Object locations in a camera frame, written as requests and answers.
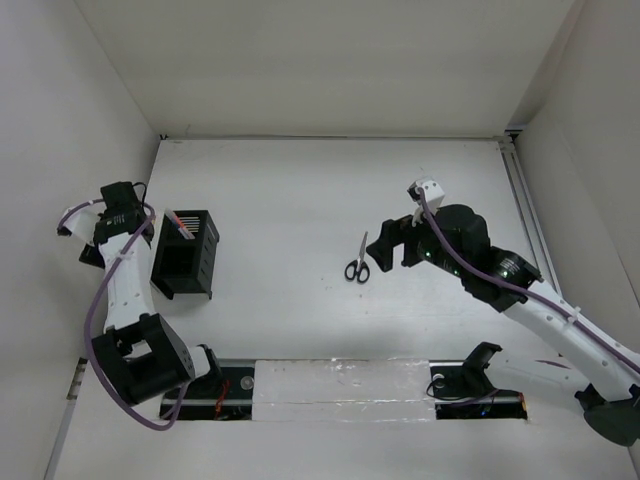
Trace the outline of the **black handled scissors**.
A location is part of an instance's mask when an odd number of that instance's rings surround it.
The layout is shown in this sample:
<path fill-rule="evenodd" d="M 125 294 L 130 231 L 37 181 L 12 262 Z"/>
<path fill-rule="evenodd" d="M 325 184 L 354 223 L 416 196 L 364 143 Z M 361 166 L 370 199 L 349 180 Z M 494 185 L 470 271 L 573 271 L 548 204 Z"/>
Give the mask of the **black handled scissors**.
<path fill-rule="evenodd" d="M 358 255 L 354 260 L 350 261 L 344 269 L 344 278 L 348 282 L 356 282 L 357 284 L 363 285 L 366 284 L 370 278 L 370 269 L 365 260 L 367 240 L 368 232 L 365 231 Z"/>

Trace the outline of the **pink red marker pen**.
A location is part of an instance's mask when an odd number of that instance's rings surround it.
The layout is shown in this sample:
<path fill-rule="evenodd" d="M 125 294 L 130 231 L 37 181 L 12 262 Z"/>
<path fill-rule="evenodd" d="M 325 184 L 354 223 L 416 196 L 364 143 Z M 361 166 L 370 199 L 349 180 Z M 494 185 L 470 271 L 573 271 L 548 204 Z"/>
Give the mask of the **pink red marker pen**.
<path fill-rule="evenodd" d="M 191 232 L 186 228 L 180 217 L 173 210 L 166 209 L 164 214 L 184 239 L 193 239 Z"/>

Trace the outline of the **blue ballpoint pen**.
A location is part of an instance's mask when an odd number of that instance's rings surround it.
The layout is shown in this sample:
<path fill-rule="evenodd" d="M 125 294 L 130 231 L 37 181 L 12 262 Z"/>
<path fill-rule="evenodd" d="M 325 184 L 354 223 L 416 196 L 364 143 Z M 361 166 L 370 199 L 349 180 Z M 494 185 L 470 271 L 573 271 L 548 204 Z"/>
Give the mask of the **blue ballpoint pen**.
<path fill-rule="evenodd" d="M 178 216 L 172 217 L 172 222 L 180 235 L 186 240 L 194 240 L 195 236 L 187 229 L 182 220 Z"/>

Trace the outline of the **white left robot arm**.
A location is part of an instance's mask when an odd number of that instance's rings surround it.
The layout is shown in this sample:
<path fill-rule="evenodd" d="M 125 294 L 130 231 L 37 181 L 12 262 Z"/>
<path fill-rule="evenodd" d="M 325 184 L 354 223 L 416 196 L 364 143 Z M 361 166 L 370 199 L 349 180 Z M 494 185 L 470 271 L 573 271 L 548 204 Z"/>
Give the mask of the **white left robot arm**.
<path fill-rule="evenodd" d="M 105 210 L 97 216 L 91 251 L 105 269 L 108 299 L 103 333 L 90 339 L 102 373 L 130 407 L 188 383 L 212 396 L 224 377 L 211 348 L 188 347 L 156 311 L 149 282 L 154 229 L 134 184 L 100 189 Z"/>

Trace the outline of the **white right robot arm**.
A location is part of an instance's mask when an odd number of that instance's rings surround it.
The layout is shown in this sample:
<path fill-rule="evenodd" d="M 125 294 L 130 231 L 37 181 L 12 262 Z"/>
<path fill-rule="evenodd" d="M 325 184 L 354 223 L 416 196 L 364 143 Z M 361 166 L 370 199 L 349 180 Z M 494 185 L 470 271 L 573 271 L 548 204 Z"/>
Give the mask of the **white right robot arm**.
<path fill-rule="evenodd" d="M 459 279 L 466 293 L 537 335 L 563 363 L 520 359 L 478 344 L 454 372 L 431 383 L 436 398 L 461 406 L 500 390 L 529 394 L 581 416 L 606 440 L 639 439 L 639 356 L 570 306 L 520 255 L 491 244 L 484 218 L 465 205 L 386 220 L 366 245 L 378 268 L 429 263 Z"/>

